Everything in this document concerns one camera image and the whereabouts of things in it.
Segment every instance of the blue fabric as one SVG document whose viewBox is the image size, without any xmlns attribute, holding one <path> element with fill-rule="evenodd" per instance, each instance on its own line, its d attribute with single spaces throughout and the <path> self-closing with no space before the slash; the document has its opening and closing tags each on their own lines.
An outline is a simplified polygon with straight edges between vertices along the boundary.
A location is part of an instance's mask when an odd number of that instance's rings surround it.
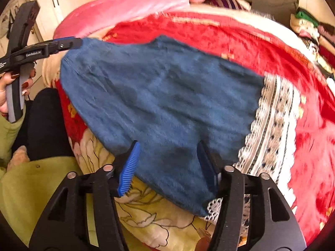
<svg viewBox="0 0 335 251">
<path fill-rule="evenodd" d="M 61 85 L 106 149 L 117 155 L 138 140 L 136 176 L 205 216 L 215 194 L 201 172 L 197 143 L 204 140 L 222 165 L 237 162 L 264 78 L 166 36 L 127 45 L 86 38 L 63 58 Z"/>
</svg>

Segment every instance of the green jacket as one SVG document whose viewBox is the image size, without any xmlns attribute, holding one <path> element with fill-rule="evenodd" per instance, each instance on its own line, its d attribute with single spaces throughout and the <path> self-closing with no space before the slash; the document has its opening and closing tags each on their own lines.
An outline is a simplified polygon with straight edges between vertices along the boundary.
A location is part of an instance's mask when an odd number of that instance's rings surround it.
<svg viewBox="0 0 335 251">
<path fill-rule="evenodd" d="M 81 170 L 74 157 L 55 157 L 23 163 L 6 172 L 11 147 L 24 115 L 12 124 L 0 116 L 0 210 L 14 232 L 28 246 L 35 225 L 58 185 L 67 173 L 75 171 L 81 174 Z M 87 203 L 90 242 L 97 245 L 90 196 Z M 124 227 L 122 229 L 130 250 L 149 250 Z"/>
</svg>

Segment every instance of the silver screw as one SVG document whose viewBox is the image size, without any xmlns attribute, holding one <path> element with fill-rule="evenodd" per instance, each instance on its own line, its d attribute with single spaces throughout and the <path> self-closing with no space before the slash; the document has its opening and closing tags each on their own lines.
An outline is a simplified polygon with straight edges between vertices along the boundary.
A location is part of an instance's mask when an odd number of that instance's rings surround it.
<svg viewBox="0 0 335 251">
<path fill-rule="evenodd" d="M 73 179 L 73 178 L 75 178 L 77 176 L 77 174 L 75 173 L 75 172 L 69 172 L 68 174 L 67 174 L 67 178 L 68 179 Z"/>
<path fill-rule="evenodd" d="M 226 165 L 226 166 L 224 167 L 224 170 L 225 170 L 226 172 L 232 173 L 233 171 L 235 171 L 235 168 L 232 167 L 232 166 L 230 166 L 230 165 Z"/>
<path fill-rule="evenodd" d="M 267 173 L 261 173 L 261 178 L 264 180 L 269 180 L 270 176 Z"/>
<path fill-rule="evenodd" d="M 107 164 L 103 167 L 103 170 L 105 172 L 110 172 L 111 170 L 113 170 L 113 165 Z"/>
</svg>

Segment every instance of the person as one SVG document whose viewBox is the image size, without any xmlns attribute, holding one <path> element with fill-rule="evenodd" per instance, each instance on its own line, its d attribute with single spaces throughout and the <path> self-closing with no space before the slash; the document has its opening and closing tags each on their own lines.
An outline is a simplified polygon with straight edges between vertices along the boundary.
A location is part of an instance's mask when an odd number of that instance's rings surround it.
<svg viewBox="0 0 335 251">
<path fill-rule="evenodd" d="M 70 171 L 81 174 L 81 170 L 68 141 L 56 89 L 43 89 L 34 101 L 25 101 L 22 118 L 15 123 L 7 121 L 5 88 L 18 77 L 19 74 L 5 73 L 0 78 L 0 211 L 28 246 L 35 225 L 60 182 Z M 26 96 L 33 85 L 31 78 L 22 85 L 22 93 Z M 92 222 L 94 220 L 88 219 L 91 228 Z M 122 228 L 128 246 L 148 251 Z M 94 230 L 93 224 L 90 239 Z M 195 251 L 206 251 L 209 241 L 208 237 L 202 237 Z M 97 245 L 97 242 L 91 240 L 91 244 Z"/>
</svg>

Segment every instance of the gray handle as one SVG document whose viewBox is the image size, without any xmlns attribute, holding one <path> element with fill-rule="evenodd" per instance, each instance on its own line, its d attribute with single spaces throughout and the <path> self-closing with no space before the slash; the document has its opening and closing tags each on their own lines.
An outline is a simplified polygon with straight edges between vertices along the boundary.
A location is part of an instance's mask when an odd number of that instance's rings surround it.
<svg viewBox="0 0 335 251">
<path fill-rule="evenodd" d="M 8 121 L 14 123 L 23 115 L 24 96 L 22 95 L 22 85 L 30 77 L 30 71 L 34 68 L 34 63 L 27 63 L 20 68 L 20 77 L 12 84 L 6 86 L 6 100 L 8 107 Z"/>
</svg>

